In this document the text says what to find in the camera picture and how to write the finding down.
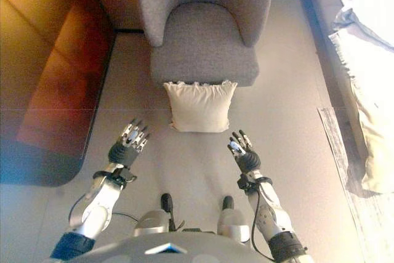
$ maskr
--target cream cushion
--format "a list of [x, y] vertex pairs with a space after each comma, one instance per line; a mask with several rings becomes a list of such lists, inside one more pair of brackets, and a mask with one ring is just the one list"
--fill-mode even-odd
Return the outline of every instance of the cream cushion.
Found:
[[164, 83], [172, 110], [171, 126], [179, 132], [226, 131], [236, 86], [230, 81], [220, 85]]

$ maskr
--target white robot forearm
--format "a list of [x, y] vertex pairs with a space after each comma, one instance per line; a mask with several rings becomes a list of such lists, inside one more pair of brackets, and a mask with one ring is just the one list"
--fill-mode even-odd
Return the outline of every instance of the white robot forearm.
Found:
[[270, 178], [260, 172], [260, 158], [251, 150], [251, 141], [243, 131], [233, 133], [229, 149], [241, 169], [238, 186], [249, 198], [255, 212], [255, 224], [268, 243], [277, 263], [313, 263], [292, 228], [290, 217], [281, 207]]

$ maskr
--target robotic finger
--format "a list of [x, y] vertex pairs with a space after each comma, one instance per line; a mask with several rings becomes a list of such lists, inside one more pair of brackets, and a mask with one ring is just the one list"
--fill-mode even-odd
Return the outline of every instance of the robotic finger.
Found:
[[246, 142], [246, 145], [248, 148], [252, 148], [252, 142], [249, 140], [249, 138], [247, 137], [247, 135], [244, 133], [244, 131], [242, 129], [239, 130], [239, 133], [241, 134], [241, 136], [243, 137], [244, 141]]
[[233, 132], [233, 136], [237, 139], [237, 141], [238, 141], [239, 144], [242, 146], [242, 148], [246, 148], [246, 143], [245, 143], [243, 137], [241, 137], [240, 135], [238, 135], [236, 132]]

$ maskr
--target floor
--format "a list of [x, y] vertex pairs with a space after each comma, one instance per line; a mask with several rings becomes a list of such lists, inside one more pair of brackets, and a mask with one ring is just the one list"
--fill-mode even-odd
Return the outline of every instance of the floor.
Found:
[[[0, 185], [1, 262], [40, 262], [67, 227], [72, 204], [107, 163], [108, 149], [133, 117], [143, 118], [152, 138], [134, 163], [137, 181], [123, 191], [115, 210], [141, 217], [158, 209], [162, 193], [174, 199], [175, 222], [215, 230], [222, 199], [251, 224], [252, 209], [236, 181], [238, 168], [226, 145], [242, 128], [274, 181], [297, 236], [315, 262], [362, 262], [355, 226], [317, 107], [330, 106], [311, 30], [299, 0], [273, 0], [256, 45], [260, 76], [236, 90], [230, 129], [221, 134], [179, 133], [169, 128], [164, 89], [148, 74], [149, 45], [142, 34], [119, 34], [81, 172], [57, 188]], [[128, 236], [133, 222], [115, 216], [97, 246]], [[259, 233], [257, 245], [268, 252]]]

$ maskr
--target gray armchair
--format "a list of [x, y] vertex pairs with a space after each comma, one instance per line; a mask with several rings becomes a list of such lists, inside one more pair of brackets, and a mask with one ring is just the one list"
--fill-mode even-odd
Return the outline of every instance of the gray armchair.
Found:
[[252, 85], [259, 74], [253, 47], [270, 2], [140, 0], [153, 80]]

